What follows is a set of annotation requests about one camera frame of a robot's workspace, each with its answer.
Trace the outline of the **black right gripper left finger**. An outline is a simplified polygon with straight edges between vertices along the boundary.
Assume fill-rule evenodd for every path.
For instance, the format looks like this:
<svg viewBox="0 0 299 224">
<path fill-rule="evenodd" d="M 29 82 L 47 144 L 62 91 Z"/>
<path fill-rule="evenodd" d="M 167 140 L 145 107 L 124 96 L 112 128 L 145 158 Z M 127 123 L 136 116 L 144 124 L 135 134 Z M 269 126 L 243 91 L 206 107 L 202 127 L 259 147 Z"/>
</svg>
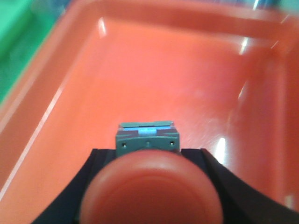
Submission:
<svg viewBox="0 0 299 224">
<path fill-rule="evenodd" d="M 34 224 L 78 224 L 83 196 L 93 178 L 116 158 L 114 149 L 94 148 L 84 165 Z"/>
</svg>

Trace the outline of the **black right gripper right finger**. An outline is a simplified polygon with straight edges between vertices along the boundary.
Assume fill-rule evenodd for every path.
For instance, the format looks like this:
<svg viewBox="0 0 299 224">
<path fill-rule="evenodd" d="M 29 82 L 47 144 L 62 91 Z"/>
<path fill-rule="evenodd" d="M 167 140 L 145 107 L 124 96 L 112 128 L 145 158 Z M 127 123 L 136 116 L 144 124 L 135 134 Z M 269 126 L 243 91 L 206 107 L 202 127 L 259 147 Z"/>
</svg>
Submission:
<svg viewBox="0 0 299 224">
<path fill-rule="evenodd" d="M 268 198 L 217 161 L 206 149 L 182 149 L 218 192 L 225 224 L 297 224 L 299 213 Z"/>
</svg>

